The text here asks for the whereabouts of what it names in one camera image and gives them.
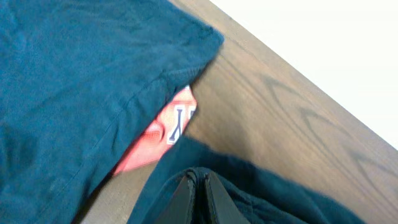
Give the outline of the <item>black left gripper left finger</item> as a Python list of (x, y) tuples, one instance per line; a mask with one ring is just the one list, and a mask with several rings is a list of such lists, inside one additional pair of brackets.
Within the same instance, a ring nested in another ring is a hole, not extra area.
[(155, 224), (191, 224), (195, 206), (196, 187), (191, 178), (183, 177), (166, 208)]

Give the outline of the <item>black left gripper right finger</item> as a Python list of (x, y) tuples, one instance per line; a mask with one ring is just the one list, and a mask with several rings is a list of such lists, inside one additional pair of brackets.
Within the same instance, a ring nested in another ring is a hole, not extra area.
[(249, 224), (214, 172), (205, 177), (205, 191), (210, 223)]

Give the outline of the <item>navy blue shorts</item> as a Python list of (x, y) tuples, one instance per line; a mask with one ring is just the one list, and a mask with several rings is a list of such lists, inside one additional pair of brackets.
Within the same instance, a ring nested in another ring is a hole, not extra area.
[(248, 161), (212, 151), (186, 136), (160, 159), (147, 180), (129, 223), (155, 223), (181, 179), (196, 187), (192, 223), (210, 223), (205, 177), (214, 172), (249, 223), (362, 223), (335, 200)]

